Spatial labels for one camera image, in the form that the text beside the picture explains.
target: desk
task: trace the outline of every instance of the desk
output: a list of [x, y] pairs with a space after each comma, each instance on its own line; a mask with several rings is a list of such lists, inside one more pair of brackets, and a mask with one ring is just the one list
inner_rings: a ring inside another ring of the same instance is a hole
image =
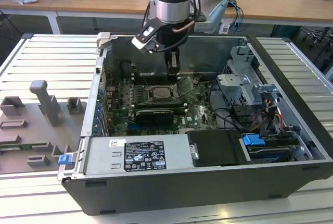
[[[237, 0], [244, 23], [333, 27], [333, 0]], [[54, 34], [61, 33], [57, 17], [143, 18], [148, 0], [38, 0], [14, 4], [0, 0], [6, 14], [46, 16]], [[227, 8], [224, 21], [235, 17]]]

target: aluminum profile table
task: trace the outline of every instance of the aluminum profile table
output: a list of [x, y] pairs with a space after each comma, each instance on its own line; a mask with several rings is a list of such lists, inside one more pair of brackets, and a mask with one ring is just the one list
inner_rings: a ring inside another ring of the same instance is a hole
[[[65, 100], [62, 97], [64, 89], [79, 90], [79, 87], [82, 99], [86, 100], [90, 87], [88, 82], [92, 76], [90, 67], [92, 66], [85, 61], [95, 60], [98, 56], [95, 40], [94, 35], [34, 35], [30, 40], [21, 40], [0, 68], [1, 92], [6, 91], [13, 95], [19, 92], [24, 97], [25, 103], [35, 102], [33, 95], [27, 96], [28, 93], [25, 93], [24, 84], [43, 74], [44, 78], [48, 78], [49, 88], [54, 90], [54, 94], [58, 95], [59, 100]], [[264, 44], [296, 90], [307, 100], [306, 102], [315, 114], [318, 114], [322, 123], [332, 122], [330, 117], [326, 117], [328, 115], [322, 114], [333, 108], [329, 107], [329, 103], [332, 103], [331, 85], [325, 81], [323, 75], [293, 44], [285, 43], [282, 39], [259, 39], [259, 41]], [[16, 83], [22, 89], [12, 90], [12, 86], [7, 86], [6, 82]], [[313, 181], [285, 199], [87, 216], [57, 181], [56, 174], [57, 171], [1, 175], [0, 223], [58, 224], [62, 221], [95, 224], [333, 222], [333, 177], [328, 180]]]
[[[282, 39], [258, 38], [291, 85], [333, 137], [333, 85], [293, 44]], [[260, 66], [264, 78], [269, 75]]]

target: gray plastic part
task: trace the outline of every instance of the gray plastic part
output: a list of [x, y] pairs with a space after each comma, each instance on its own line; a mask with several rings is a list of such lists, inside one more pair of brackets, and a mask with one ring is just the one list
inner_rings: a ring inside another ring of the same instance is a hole
[[54, 100], [50, 98], [50, 96], [46, 91], [46, 88], [47, 88], [46, 81], [33, 81], [30, 85], [29, 90], [37, 95], [38, 100], [41, 103], [43, 112], [46, 114], [51, 125], [54, 127], [59, 122], [59, 116], [58, 116], [59, 105], [58, 103], [55, 104]]
[[45, 145], [31, 146], [31, 148], [36, 152], [51, 152], [53, 150], [53, 145], [51, 142], [47, 142]]
[[50, 165], [50, 160], [46, 155], [30, 155], [28, 156], [27, 164], [30, 167], [43, 167]]
[[19, 116], [16, 110], [17, 107], [24, 107], [24, 104], [18, 96], [5, 97], [0, 104], [0, 109], [6, 116]]
[[20, 141], [21, 141], [21, 137], [19, 135], [0, 136], [0, 145], [1, 144], [14, 144], [14, 143], [19, 143]]
[[66, 147], [65, 147], [64, 154], [65, 154], [65, 153], [71, 153], [71, 152], [72, 152], [72, 149], [71, 149], [70, 146], [67, 144]]
[[51, 157], [55, 160], [58, 161], [60, 155], [63, 155], [63, 153], [60, 151], [59, 147], [57, 145], [54, 145]]
[[0, 129], [25, 128], [26, 126], [27, 126], [27, 122], [25, 120], [0, 121]]
[[[54, 109], [55, 109], [55, 110], [57, 111], [57, 113], [58, 113], [59, 110], [60, 110], [60, 105], [58, 104], [58, 101], [57, 101], [56, 97], [55, 97], [54, 95], [50, 95], [49, 97], [50, 97], [50, 99], [51, 99], [51, 102], [52, 102], [52, 105], [53, 105]], [[41, 105], [38, 105], [38, 107], [40, 108], [42, 114], [44, 115], [45, 112], [43, 111], [43, 107], [42, 107]]]
[[21, 39], [31, 39], [33, 37], [33, 33], [24, 33], [23, 36], [21, 36]]
[[67, 108], [70, 115], [81, 114], [83, 111], [82, 103], [79, 97], [70, 97], [67, 100]]

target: warning label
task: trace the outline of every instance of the warning label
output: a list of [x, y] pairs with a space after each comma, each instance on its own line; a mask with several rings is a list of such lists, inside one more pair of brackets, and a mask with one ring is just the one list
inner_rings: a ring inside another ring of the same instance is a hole
[[167, 169], [162, 141], [126, 142], [124, 160], [126, 172]]

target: metal bracket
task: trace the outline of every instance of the metal bracket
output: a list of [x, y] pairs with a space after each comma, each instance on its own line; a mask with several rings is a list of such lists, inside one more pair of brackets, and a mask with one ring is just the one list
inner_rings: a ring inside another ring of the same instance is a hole
[[252, 63], [254, 53], [248, 46], [233, 47], [230, 54], [234, 62]]

